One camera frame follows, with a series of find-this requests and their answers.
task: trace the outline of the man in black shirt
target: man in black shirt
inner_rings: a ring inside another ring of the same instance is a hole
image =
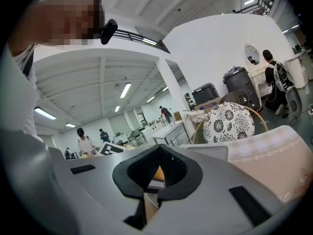
[[[276,61],[273,59],[273,55],[269,50],[264,50],[263,51],[263,57],[265,60],[271,64],[271,65],[276,65]],[[275,77],[274,77],[274,69],[271,67],[267,67],[265,69],[265,77],[266,77],[266,83],[270,87],[272,86],[272,92],[271,95],[268,97],[267,101],[265,102],[265,106],[270,109],[275,111],[275,115],[278,116],[282,114],[284,111],[284,108],[288,107],[288,103],[286,100],[286,93],[280,91],[276,87],[275,83]]]

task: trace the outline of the white vanity table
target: white vanity table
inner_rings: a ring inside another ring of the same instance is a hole
[[[252,64],[249,58],[252,57],[252,61],[256,61],[256,64]],[[251,78],[255,91],[259,97],[260,107],[262,106],[261,94],[259,90],[259,85],[264,84],[266,81],[265,78],[265,69],[268,66],[268,63],[261,58],[260,53],[256,48],[250,44],[244,45],[244,58],[247,65],[247,71],[249,72],[249,77]]]

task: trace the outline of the ceiling light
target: ceiling light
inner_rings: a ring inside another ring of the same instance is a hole
[[[75,125],[73,125],[73,124],[70,124],[70,123],[67,123],[65,126],[68,126],[68,127],[71,127],[71,128],[74,128],[74,127],[76,127]]]
[[[245,5],[252,3],[252,2],[254,2],[254,0],[247,1],[247,2],[245,2]]]
[[[43,116],[45,116],[46,118],[49,118],[49,119],[51,119],[51,120],[57,119],[57,118],[54,117],[53,115],[51,115],[51,114],[45,112],[44,110],[42,110],[42,109],[40,109],[40,108],[36,108],[36,109],[35,109],[35,112],[37,112],[37,113],[39,113],[39,114],[41,114],[41,115],[43,115]]]
[[[146,39],[146,38],[144,38],[142,41],[145,42],[145,43],[149,43],[149,44],[151,44],[151,45],[156,45],[156,44],[157,44],[156,42],[151,41],[151,40]]]
[[[153,97],[151,97],[148,101],[147,101],[147,103],[149,103],[152,99],[154,99],[155,98],[155,96],[153,96]]]
[[[124,86],[124,90],[123,90],[123,92],[122,92],[122,94],[121,94],[121,98],[124,98],[125,96],[126,96],[126,93],[127,93],[127,91],[129,90],[129,88],[131,87],[131,83],[127,83],[125,86]]]

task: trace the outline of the backpack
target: backpack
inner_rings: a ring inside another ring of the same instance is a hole
[[[166,115],[168,115],[169,117],[172,116],[172,114],[168,111],[168,109],[164,108],[164,111],[165,111]]]

